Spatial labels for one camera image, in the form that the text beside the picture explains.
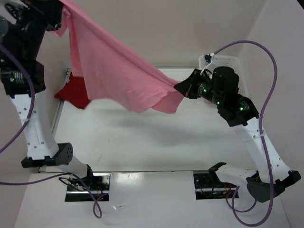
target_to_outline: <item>pink fabric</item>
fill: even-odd
[[[95,23],[72,0],[65,4],[62,36],[70,35],[71,62],[74,76],[83,76],[88,98],[110,98],[129,111],[149,108],[175,113],[183,96],[168,78],[148,61]]]

